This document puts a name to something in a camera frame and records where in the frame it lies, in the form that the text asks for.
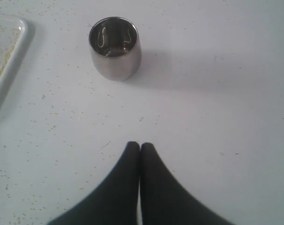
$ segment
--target white tray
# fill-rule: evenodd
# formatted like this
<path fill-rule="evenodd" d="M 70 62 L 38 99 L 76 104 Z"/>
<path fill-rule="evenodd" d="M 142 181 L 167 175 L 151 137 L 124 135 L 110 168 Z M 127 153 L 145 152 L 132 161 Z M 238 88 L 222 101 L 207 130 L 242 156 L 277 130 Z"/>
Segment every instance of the white tray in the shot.
<path fill-rule="evenodd" d="M 27 23 L 16 16 L 0 15 L 0 98 L 3 89 L 9 88 L 6 83 L 13 76 L 14 64 L 19 62 L 18 54 L 28 33 Z"/>

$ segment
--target speckled tabletop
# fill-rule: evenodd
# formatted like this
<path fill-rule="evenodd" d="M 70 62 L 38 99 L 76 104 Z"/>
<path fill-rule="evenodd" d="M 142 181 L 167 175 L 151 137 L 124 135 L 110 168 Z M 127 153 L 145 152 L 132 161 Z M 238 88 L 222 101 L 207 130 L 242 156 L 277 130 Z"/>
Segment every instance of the speckled tabletop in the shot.
<path fill-rule="evenodd" d="M 284 1 L 0 0 L 28 22 L 0 107 L 0 225 L 46 224 L 87 196 L 127 141 L 237 225 L 284 225 Z M 94 69 L 88 33 L 138 28 L 138 73 Z"/>

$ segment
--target metal cup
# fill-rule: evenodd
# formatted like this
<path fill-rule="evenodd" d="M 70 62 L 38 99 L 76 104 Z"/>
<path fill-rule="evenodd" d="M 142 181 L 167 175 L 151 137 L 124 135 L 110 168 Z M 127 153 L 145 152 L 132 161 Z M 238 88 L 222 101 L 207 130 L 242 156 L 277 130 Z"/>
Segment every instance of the metal cup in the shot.
<path fill-rule="evenodd" d="M 100 20 L 90 31 L 89 43 L 96 69 L 109 80 L 126 80 L 141 64 L 138 30 L 127 19 L 108 17 Z"/>

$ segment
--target table surface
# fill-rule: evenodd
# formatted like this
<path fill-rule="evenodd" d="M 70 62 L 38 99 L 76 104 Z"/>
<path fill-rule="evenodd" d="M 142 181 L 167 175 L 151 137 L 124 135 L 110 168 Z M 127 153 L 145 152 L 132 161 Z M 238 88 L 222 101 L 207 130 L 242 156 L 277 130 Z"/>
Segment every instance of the table surface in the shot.
<path fill-rule="evenodd" d="M 0 225 L 45 224 L 81 201 L 128 141 L 237 225 L 284 225 L 284 0 L 10 0 L 27 52 L 0 108 Z M 93 67 L 98 20 L 136 24 L 126 82 Z"/>

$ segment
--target cup rim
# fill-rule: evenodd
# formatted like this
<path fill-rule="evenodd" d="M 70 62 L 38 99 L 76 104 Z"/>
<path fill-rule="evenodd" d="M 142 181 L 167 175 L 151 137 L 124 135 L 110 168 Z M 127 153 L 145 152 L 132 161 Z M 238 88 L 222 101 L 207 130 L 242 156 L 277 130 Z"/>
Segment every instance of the cup rim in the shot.
<path fill-rule="evenodd" d="M 123 54 L 123 55 L 120 55 L 120 56 L 105 56 L 105 55 L 102 55 L 102 54 L 98 53 L 98 52 L 93 48 L 93 45 L 91 44 L 91 36 L 92 36 L 92 32 L 94 31 L 95 27 L 96 27 L 98 24 L 100 24 L 100 23 L 102 23 L 102 22 L 104 22 L 104 21 L 110 20 L 110 19 L 119 19 L 119 20 L 124 20 L 124 21 L 130 23 L 130 25 L 134 28 L 135 32 L 137 33 L 137 40 L 136 40 L 136 43 L 134 44 L 134 46 L 132 47 L 132 49 L 130 49 L 130 51 L 128 51 L 127 53 L 125 53 L 125 54 Z M 130 20 L 125 19 L 125 18 L 120 17 L 120 16 L 110 16 L 110 17 L 106 17 L 106 18 L 104 18 L 104 19 L 102 19 L 102 20 L 99 20 L 98 22 L 96 22 L 96 23 L 92 26 L 92 28 L 91 28 L 91 30 L 90 30 L 90 34 L 89 34 L 89 45 L 90 45 L 90 48 L 91 48 L 91 49 L 93 50 L 93 52 L 95 52 L 97 55 L 99 55 L 99 56 L 101 56 L 101 57 L 103 57 L 103 58 L 106 58 L 106 59 L 121 58 L 121 57 L 123 57 L 123 56 L 128 55 L 130 52 L 132 52 L 132 51 L 134 50 L 134 48 L 137 46 L 138 42 L 139 42 L 139 34 L 138 34 L 138 29 L 137 29 L 137 27 L 136 27 Z"/>

